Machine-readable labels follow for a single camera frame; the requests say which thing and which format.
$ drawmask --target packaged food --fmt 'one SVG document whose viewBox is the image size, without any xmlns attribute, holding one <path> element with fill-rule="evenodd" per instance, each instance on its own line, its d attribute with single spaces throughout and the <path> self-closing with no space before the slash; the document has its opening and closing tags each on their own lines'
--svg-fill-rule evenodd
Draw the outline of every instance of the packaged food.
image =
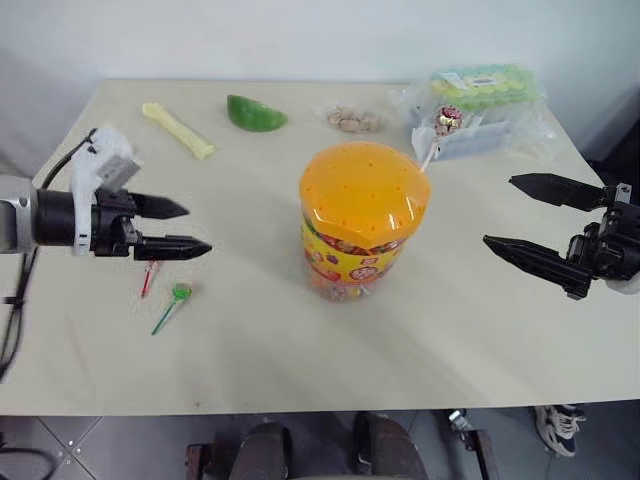
<svg viewBox="0 0 640 480">
<path fill-rule="evenodd" d="M 545 97 L 534 74 L 518 65 L 452 67 L 392 92 L 391 101 L 411 135 L 416 159 L 482 154 L 522 141 L 555 139 L 546 124 Z M 460 112 L 459 126 L 443 136 L 442 109 Z"/>
<path fill-rule="evenodd" d="M 371 292 L 416 231 L 431 188 L 405 154 L 370 142 L 318 153 L 300 179 L 311 285 L 334 300 Z"/>
</svg>

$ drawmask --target white wall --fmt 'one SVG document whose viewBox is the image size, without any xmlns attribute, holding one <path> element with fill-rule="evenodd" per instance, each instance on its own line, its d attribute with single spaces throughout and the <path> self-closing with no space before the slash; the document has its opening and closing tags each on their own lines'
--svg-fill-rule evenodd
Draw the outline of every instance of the white wall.
<svg viewBox="0 0 640 480">
<path fill-rule="evenodd" d="M 3 0 L 0 156 L 33 173 L 105 77 L 407 80 L 535 69 L 578 147 L 638 114 L 638 0 Z"/>
</svg>

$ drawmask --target shoe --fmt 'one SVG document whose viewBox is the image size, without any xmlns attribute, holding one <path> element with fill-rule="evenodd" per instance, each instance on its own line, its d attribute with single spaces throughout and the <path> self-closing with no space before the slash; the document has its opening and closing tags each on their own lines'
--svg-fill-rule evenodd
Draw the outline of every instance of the shoe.
<svg viewBox="0 0 640 480">
<path fill-rule="evenodd" d="M 575 434 L 580 431 L 578 422 L 587 417 L 571 405 L 544 405 L 535 407 L 538 435 L 551 450 L 563 457 L 576 454 Z"/>
</svg>

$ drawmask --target robotic arm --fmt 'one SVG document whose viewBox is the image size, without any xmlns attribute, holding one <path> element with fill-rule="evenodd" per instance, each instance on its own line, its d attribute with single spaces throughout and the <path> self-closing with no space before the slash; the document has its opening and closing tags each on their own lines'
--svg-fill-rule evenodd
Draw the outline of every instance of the robotic arm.
<svg viewBox="0 0 640 480">
<path fill-rule="evenodd" d="M 120 133 L 95 130 L 71 162 L 71 192 L 36 190 L 28 179 L 0 175 L 0 253 L 64 245 L 74 255 L 126 257 L 133 248 L 135 260 L 187 260 L 211 250 L 193 237 L 146 237 L 135 229 L 135 216 L 164 220 L 189 212 L 168 198 L 122 189 L 140 166 Z"/>
<path fill-rule="evenodd" d="M 629 203 L 631 186 L 598 188 L 550 173 L 512 177 L 510 182 L 535 200 L 585 212 L 606 208 L 600 223 L 590 223 L 569 242 L 566 258 L 526 240 L 485 236 L 499 257 L 531 275 L 560 285 L 579 300 L 591 280 L 604 279 L 622 293 L 640 291 L 640 207 Z"/>
</svg>

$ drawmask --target orange lid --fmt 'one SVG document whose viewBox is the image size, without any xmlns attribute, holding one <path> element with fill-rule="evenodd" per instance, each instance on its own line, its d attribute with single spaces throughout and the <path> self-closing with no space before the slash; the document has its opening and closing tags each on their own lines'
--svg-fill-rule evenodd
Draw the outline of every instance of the orange lid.
<svg viewBox="0 0 640 480">
<path fill-rule="evenodd" d="M 430 193 L 426 175 L 407 155 L 369 142 L 321 151 L 300 179 L 313 227 L 366 249 L 411 235 Z"/>
</svg>

